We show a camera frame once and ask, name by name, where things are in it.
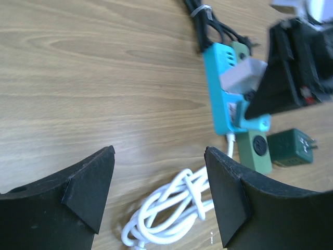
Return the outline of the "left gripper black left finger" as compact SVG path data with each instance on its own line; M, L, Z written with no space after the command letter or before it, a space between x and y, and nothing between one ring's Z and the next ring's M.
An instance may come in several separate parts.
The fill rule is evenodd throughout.
M1 194L1 249L91 249L115 164L113 146Z

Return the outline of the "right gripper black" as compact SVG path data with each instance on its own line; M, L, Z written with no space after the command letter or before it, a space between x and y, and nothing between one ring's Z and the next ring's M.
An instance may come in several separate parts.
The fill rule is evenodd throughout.
M293 18L288 28L282 23L271 27L269 38L267 67L245 118L330 101L332 22L314 26Z

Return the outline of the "blue usb socket strip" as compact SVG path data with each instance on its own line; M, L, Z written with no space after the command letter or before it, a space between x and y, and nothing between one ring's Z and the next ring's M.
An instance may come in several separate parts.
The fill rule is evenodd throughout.
M220 75L237 64L234 49L228 45L213 43L203 52L203 62L216 134L247 132L247 129L234 126L229 114L229 109L235 108L236 103L244 98L238 94L226 93L220 84Z

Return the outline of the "white charger plug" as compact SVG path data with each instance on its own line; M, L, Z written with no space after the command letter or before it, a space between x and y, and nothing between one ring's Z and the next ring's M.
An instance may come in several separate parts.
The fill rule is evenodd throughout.
M266 62L248 57L220 75L221 88L225 92L234 94L256 91L266 67Z

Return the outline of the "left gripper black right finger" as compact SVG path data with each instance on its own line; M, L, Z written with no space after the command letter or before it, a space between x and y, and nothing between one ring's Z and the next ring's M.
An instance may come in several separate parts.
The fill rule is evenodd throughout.
M205 151L210 190L226 249L332 249L332 191L287 185Z

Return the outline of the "small teal cube adapter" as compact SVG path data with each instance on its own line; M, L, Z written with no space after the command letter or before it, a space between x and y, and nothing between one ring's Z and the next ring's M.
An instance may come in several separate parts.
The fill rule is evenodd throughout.
M253 119L246 119L245 112L249 106L247 101L238 101L235 114L233 115L233 125L240 129L258 130L268 132L271 127L271 115L266 114Z

